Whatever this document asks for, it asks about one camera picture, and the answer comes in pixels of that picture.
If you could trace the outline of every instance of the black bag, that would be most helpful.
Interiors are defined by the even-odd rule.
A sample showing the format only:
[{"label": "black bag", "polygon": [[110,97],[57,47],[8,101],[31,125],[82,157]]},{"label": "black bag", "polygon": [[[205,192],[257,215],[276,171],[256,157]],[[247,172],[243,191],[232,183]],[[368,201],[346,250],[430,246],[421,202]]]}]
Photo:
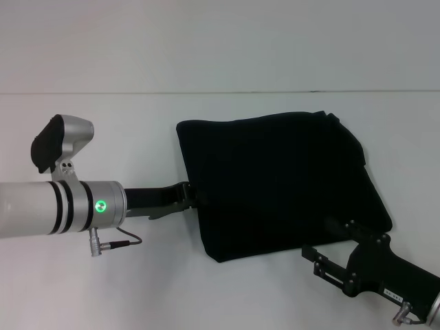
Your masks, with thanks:
[{"label": "black bag", "polygon": [[177,134],[201,238],[218,262],[343,240],[329,217],[392,228],[360,143],[333,114],[189,120]]}]

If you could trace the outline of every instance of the white wall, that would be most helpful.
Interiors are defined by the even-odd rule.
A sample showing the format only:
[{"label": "white wall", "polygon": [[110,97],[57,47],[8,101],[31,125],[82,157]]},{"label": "white wall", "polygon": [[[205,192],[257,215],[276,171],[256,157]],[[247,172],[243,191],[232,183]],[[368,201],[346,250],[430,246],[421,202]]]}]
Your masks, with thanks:
[{"label": "white wall", "polygon": [[[440,93],[157,94],[439,89],[430,38],[438,9],[394,0],[2,1],[0,182],[48,179],[30,144],[56,113],[95,125],[74,158],[81,179],[154,187],[186,178],[181,120],[325,110],[364,146],[393,218],[393,250],[440,275]],[[299,250],[215,263],[192,210],[124,228],[144,243],[93,259],[87,233],[0,241],[0,329],[394,329],[396,305],[347,298],[313,276]],[[354,246],[319,250],[345,265]]]}]

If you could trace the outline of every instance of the green led light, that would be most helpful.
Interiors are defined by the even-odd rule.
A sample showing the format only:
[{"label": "green led light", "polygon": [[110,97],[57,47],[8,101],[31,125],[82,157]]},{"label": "green led light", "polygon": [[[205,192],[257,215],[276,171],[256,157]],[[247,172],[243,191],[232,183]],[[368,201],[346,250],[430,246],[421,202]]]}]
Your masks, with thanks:
[{"label": "green led light", "polygon": [[99,213],[103,213],[107,209],[107,203],[105,201],[97,201],[95,204],[95,210]]}]

